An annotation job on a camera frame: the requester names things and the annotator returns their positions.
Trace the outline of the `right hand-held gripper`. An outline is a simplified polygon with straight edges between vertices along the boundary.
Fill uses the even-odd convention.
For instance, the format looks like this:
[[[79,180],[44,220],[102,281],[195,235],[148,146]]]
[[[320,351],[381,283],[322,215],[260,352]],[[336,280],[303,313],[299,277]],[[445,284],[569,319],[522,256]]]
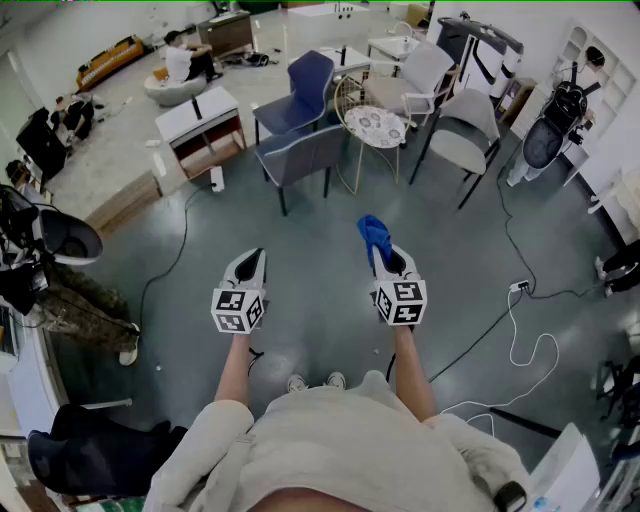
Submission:
[[[373,304],[380,322],[389,326],[416,326],[427,306],[426,283],[421,279],[414,259],[396,244],[387,257],[372,246],[374,273]]]

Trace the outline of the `white cabinet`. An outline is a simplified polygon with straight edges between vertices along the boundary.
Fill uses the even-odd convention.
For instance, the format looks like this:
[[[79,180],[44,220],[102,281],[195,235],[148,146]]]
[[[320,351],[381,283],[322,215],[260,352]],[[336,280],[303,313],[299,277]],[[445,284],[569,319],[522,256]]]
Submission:
[[[51,429],[67,402],[46,332],[0,301],[4,335],[11,353],[0,353],[0,436],[26,438]]]

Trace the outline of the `brown wooden desk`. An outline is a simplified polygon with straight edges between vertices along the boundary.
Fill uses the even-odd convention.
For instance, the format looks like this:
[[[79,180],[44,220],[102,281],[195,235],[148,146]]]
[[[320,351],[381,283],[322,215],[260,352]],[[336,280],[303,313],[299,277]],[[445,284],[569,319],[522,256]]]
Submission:
[[[226,56],[254,48],[250,13],[227,13],[196,25],[200,40],[211,46],[212,57]]]

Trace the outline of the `person's right forearm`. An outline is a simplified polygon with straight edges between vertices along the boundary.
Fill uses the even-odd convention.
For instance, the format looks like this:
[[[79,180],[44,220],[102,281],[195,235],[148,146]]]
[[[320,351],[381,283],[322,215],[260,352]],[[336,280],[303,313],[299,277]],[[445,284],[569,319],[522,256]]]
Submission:
[[[408,326],[393,328],[393,344],[396,395],[419,422],[424,422],[437,414],[437,407]]]

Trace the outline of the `wooden platform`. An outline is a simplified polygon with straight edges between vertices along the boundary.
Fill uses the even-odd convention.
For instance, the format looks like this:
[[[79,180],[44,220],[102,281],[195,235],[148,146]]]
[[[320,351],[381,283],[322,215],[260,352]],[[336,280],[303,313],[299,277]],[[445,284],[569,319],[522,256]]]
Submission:
[[[94,210],[86,222],[108,238],[162,197],[155,175],[147,171]]]

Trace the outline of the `white rimmed shell backpack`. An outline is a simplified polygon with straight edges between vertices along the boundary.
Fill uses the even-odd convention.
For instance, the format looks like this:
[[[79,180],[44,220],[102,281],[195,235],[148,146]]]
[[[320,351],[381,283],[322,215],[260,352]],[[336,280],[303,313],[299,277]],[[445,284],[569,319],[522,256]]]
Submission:
[[[102,255],[102,239],[83,220],[51,208],[41,209],[39,216],[44,248],[57,262],[82,266]]]

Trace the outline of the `grey chair black legs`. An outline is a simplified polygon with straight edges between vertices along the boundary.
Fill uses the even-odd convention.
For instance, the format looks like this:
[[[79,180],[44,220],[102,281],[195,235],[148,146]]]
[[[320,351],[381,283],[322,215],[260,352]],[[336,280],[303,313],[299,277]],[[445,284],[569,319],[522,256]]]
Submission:
[[[409,184],[414,183],[427,152],[431,151],[461,169],[465,173],[464,182],[475,177],[458,205],[461,210],[501,148],[493,104],[487,94],[466,88],[437,107],[433,117]]]

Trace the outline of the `white low table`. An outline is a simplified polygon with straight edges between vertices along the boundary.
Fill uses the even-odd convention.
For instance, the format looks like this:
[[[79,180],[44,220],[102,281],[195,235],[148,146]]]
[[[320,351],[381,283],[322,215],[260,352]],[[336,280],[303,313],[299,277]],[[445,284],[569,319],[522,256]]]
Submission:
[[[334,62],[334,75],[342,76],[353,72],[369,71],[371,66],[371,59],[366,55],[361,54],[354,48],[346,46],[346,62],[344,67],[339,66],[340,50],[335,48],[321,48],[319,52],[331,59]]]

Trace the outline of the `black rounded device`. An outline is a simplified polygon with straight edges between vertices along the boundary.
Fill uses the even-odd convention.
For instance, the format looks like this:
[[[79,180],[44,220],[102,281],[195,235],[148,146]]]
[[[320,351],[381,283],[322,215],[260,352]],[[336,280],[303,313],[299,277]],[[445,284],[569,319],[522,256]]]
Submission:
[[[497,512],[521,512],[527,505],[527,493],[516,481],[505,483],[494,495]]]

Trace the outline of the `person's left forearm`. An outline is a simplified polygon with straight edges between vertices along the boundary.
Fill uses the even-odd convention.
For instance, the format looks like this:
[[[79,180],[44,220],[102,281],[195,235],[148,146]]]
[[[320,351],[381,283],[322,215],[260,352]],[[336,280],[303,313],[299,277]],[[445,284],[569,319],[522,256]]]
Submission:
[[[235,401],[249,406],[250,337],[234,334],[215,394],[215,401]]]

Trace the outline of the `blue cushion with white stitching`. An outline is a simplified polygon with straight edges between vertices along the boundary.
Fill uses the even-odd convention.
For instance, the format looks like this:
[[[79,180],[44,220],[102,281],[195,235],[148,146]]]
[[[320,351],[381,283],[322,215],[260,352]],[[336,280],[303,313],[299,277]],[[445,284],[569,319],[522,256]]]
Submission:
[[[271,136],[256,146],[256,156],[277,187],[289,186],[340,161],[347,131],[331,125],[315,132],[297,130]]]

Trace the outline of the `blue cloth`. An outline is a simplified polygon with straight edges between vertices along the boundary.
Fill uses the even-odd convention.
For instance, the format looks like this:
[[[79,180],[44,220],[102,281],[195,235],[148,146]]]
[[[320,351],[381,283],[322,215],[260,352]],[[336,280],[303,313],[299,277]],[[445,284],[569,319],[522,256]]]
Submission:
[[[367,214],[358,220],[357,228],[365,242],[370,267],[375,269],[373,248],[376,247],[382,255],[386,268],[389,268],[393,252],[391,236],[386,225],[376,216]]]

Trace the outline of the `black metal chair legs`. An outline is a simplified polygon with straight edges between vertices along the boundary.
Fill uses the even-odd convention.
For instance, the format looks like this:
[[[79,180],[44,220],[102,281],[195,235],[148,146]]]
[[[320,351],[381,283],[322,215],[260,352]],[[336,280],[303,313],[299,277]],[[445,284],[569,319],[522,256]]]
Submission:
[[[331,181],[331,167],[327,167],[324,171],[324,182],[323,182],[323,198],[326,199],[328,196],[329,185]],[[281,213],[284,217],[288,215],[288,210],[286,207],[286,201],[284,196],[284,189],[282,187],[277,188],[279,205],[281,209]]]

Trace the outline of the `white wooden drawer table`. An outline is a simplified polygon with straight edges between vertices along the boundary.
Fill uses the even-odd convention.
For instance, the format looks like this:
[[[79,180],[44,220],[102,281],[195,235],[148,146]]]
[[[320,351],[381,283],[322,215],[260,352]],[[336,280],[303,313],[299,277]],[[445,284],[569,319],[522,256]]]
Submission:
[[[196,119],[191,99],[156,118],[155,124],[187,180],[247,148],[238,101],[223,87],[197,98],[203,118]]]

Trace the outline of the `white cubby shelf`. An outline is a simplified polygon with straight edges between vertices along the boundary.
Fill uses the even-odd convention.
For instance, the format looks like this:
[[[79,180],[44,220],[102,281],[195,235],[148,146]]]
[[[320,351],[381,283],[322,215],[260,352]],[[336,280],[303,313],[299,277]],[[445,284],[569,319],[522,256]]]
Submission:
[[[597,72],[602,100],[593,107],[595,122],[583,134],[582,145],[568,149],[567,158],[575,165],[572,176],[581,178],[593,191],[599,192],[629,164],[631,150],[626,143],[636,121],[640,81],[627,62],[590,28],[572,21],[557,48],[546,83],[552,84],[573,62],[583,66],[590,46],[598,48],[605,57],[604,66]]]

